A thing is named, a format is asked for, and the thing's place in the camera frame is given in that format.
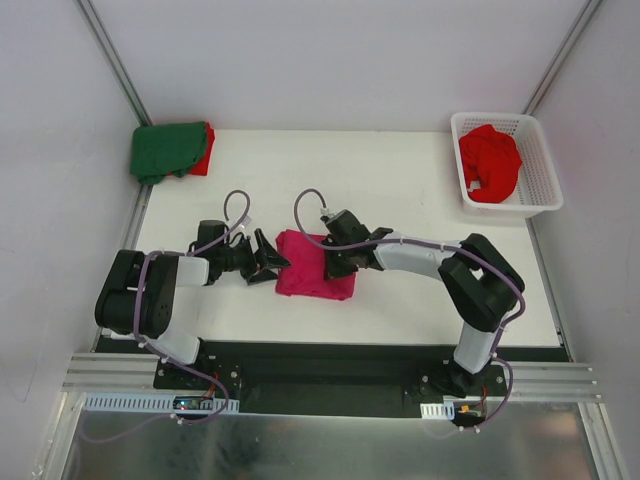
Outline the pink t shirt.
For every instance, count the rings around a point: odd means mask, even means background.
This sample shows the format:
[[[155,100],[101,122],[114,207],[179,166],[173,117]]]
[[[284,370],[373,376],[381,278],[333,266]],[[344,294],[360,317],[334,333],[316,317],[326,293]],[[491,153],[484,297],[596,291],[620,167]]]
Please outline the pink t shirt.
[[[356,275],[326,279],[325,251],[313,246],[299,231],[287,229],[276,237],[277,251],[290,266],[281,269],[275,292],[284,296],[307,296],[344,301],[355,291]]]

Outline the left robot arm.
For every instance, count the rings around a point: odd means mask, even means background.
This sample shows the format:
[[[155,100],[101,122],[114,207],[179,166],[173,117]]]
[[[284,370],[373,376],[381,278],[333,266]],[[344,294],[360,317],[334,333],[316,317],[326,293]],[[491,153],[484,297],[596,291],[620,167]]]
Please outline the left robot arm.
[[[261,229],[235,235],[221,220],[202,220],[197,238],[184,256],[120,250],[98,296],[96,324],[150,346],[165,359],[179,362],[177,377],[192,389],[205,386],[212,366],[204,359],[203,341],[173,319],[176,290],[214,284],[237,271],[249,285],[278,278],[291,263],[271,245]]]

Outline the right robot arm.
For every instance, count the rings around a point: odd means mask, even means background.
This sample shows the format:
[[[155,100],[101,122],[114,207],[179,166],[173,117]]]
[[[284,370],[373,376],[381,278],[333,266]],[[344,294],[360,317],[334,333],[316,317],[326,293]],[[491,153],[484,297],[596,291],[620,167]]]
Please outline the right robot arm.
[[[369,230],[349,210],[324,213],[325,277],[338,279],[361,269],[402,271],[441,281],[463,321],[448,363],[428,375],[434,389],[463,398],[485,383],[501,325],[520,305],[525,283],[483,235],[438,244],[385,227]]]

